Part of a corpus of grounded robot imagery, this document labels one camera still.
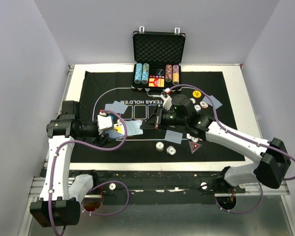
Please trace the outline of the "playing card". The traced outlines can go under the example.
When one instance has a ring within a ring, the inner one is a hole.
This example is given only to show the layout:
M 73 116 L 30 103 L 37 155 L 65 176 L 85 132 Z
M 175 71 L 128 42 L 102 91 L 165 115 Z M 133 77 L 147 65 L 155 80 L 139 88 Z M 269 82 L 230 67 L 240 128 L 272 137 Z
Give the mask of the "playing card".
M 175 143 L 175 144 L 181 144 L 182 137 L 183 137 L 183 134 L 180 132 L 167 130 L 164 140 L 167 142 Z

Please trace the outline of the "yellow round blind button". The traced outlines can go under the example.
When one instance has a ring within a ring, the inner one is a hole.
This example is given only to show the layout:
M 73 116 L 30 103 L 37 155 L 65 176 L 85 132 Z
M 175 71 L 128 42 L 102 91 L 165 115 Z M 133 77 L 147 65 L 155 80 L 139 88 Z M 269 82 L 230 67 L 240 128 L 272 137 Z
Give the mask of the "yellow round blind button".
M 192 92 L 192 95 L 195 97 L 195 98 L 200 98 L 202 96 L 202 93 L 198 90 L 194 90 Z

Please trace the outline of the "triangular dealer button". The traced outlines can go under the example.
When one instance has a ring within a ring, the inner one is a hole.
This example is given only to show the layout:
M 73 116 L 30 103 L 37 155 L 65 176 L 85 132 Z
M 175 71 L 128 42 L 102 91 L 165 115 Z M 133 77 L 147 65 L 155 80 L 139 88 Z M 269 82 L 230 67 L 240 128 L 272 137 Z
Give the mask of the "triangular dealer button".
M 195 143 L 193 141 L 189 141 L 188 143 L 189 143 L 191 154 L 194 154 L 202 146 L 201 144 Z

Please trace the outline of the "blue white chip stack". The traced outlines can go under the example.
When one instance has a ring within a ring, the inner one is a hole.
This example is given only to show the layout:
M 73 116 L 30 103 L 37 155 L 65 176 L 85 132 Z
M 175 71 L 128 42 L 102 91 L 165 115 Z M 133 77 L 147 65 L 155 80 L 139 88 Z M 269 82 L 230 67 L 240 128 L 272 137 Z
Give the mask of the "blue white chip stack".
M 173 146 L 168 146 L 166 149 L 166 153 L 168 155 L 175 155 L 176 154 L 176 149 Z

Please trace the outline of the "blue backed card deck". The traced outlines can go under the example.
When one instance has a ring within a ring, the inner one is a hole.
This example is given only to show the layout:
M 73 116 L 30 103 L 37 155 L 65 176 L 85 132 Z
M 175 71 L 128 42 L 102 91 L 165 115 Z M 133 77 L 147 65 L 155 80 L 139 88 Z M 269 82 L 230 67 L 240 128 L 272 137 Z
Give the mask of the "blue backed card deck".
M 126 121 L 125 122 L 125 126 L 126 126 L 126 131 L 127 131 L 127 136 L 133 136 L 134 132 L 136 131 L 136 127 L 135 127 L 135 123 L 134 121 L 130 120 L 130 121 Z

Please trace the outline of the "grey white chip stack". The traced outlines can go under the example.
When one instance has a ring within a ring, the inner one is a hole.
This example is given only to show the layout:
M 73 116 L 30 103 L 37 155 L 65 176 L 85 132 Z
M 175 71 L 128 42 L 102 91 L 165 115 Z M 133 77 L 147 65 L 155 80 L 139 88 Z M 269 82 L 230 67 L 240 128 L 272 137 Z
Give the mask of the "grey white chip stack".
M 164 149 L 164 144 L 163 144 L 162 142 L 157 142 L 157 143 L 155 144 L 155 148 L 156 148 L 157 151 L 163 151 L 163 149 Z

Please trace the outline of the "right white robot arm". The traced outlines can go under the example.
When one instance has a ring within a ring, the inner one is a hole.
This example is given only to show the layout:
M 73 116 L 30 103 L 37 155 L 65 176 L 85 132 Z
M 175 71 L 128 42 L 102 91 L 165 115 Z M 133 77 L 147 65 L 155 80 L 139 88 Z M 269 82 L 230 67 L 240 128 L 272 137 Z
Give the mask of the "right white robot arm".
M 195 138 L 222 145 L 251 160 L 250 164 L 239 167 L 225 167 L 215 184 L 223 193 L 240 184 L 260 182 L 266 187 L 280 187 L 291 162 L 287 157 L 284 143 L 277 138 L 268 141 L 255 138 L 232 129 L 216 118 L 202 114 L 185 95 L 163 98 L 150 118 L 143 122 L 141 129 L 167 130 L 182 127 Z

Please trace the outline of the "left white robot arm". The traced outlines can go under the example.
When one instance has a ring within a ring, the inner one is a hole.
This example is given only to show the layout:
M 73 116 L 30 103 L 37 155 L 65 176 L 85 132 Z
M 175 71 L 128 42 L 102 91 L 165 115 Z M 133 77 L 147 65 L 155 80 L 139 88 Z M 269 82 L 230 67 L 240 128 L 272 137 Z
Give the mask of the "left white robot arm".
M 70 185 L 70 160 L 78 139 L 100 140 L 104 131 L 114 127 L 113 118 L 100 113 L 95 121 L 83 121 L 80 106 L 77 101 L 63 101 L 61 113 L 46 127 L 49 159 L 45 182 L 37 202 L 31 203 L 29 209 L 43 228 L 77 225 L 84 196 L 99 189 L 92 174 L 78 175 Z

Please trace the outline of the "black poker table mat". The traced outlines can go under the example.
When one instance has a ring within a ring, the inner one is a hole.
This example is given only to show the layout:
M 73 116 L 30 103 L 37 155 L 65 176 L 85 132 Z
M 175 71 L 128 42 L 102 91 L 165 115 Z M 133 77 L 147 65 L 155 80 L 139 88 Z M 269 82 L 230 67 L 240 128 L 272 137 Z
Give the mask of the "black poker table mat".
M 85 72 L 80 96 L 80 116 L 83 121 L 90 121 L 106 104 L 118 101 L 128 104 L 123 119 L 148 118 L 161 102 L 130 87 L 133 81 L 132 72 L 91 73 Z M 181 82 L 200 88 L 208 95 L 213 95 L 223 105 L 217 109 L 219 120 L 225 125 L 236 128 L 232 106 L 222 72 L 183 72 Z M 176 128 L 183 134 L 181 144 L 164 140 L 165 132 L 144 130 L 143 134 L 127 138 L 123 146 L 115 151 L 99 151 L 81 144 L 74 146 L 71 161 L 73 163 L 90 163 L 96 159 L 98 163 L 152 163 L 152 162 L 224 162 L 243 161 L 244 156 L 221 145 L 202 142 L 201 147 L 191 154 L 189 141 L 184 128 Z M 155 144 L 162 142 L 163 151 L 157 151 Z M 175 155 L 168 155 L 166 149 L 173 146 Z

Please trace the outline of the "red card deck in case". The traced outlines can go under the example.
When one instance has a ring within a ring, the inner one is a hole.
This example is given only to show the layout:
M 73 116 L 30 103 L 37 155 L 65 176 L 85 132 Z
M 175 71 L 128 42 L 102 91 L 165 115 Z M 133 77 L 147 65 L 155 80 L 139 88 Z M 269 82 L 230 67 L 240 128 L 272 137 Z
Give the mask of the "red card deck in case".
M 148 86 L 155 88 L 163 88 L 165 85 L 165 77 L 159 75 L 150 75 L 148 79 Z

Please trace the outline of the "orange chip row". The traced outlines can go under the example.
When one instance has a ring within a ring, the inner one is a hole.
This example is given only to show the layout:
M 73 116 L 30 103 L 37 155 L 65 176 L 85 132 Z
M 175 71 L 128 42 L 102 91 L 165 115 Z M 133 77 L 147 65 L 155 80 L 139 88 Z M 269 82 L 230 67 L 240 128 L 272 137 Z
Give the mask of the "orange chip row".
M 172 83 L 174 86 L 179 84 L 179 72 L 179 65 L 173 65 Z

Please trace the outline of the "red purple chip row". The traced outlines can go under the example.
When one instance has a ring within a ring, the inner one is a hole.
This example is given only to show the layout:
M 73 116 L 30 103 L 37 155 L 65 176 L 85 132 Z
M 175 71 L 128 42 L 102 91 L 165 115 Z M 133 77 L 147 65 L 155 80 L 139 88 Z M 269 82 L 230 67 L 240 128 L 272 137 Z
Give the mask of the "red purple chip row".
M 173 66 L 171 64 L 167 64 L 165 67 L 165 81 L 171 82 L 173 76 Z

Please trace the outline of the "teal grey chip row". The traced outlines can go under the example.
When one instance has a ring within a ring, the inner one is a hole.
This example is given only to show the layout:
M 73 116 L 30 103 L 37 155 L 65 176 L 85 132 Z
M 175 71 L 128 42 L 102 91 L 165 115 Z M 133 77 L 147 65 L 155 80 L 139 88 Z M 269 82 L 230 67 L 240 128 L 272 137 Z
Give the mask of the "teal grey chip row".
M 147 84 L 148 83 L 148 78 L 149 78 L 149 64 L 144 63 L 143 64 L 143 69 L 142 69 L 141 83 L 142 84 Z

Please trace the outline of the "light blue chip row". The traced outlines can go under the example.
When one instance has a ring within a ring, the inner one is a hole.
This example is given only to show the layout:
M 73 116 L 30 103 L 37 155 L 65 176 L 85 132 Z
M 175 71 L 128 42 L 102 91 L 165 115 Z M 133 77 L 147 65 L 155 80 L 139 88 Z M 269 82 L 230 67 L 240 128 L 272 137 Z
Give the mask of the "light blue chip row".
M 137 63 L 135 66 L 134 83 L 136 84 L 141 83 L 142 71 L 143 71 L 143 65 L 141 63 Z

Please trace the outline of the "white table board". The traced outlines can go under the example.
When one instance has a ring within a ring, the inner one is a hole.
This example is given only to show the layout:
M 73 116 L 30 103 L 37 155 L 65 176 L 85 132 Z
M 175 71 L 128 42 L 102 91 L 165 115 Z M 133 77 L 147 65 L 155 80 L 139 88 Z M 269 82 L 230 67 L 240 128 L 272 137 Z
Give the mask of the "white table board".
M 132 72 L 132 63 L 100 63 L 100 64 L 77 64 L 72 67 L 71 78 L 65 86 L 66 100 L 80 99 L 85 72 Z M 184 64 L 184 72 L 222 72 L 233 109 L 235 121 L 240 131 L 254 137 L 262 137 L 251 104 L 248 89 L 246 87 L 242 70 L 238 64 Z M 90 163 L 70 163 L 71 170 L 97 170 L 97 171 L 178 171 L 178 172 L 201 172 L 221 171 L 226 166 L 242 166 L 252 161 L 245 158 L 238 162 L 159 162 L 159 163 L 98 163 L 96 159 Z

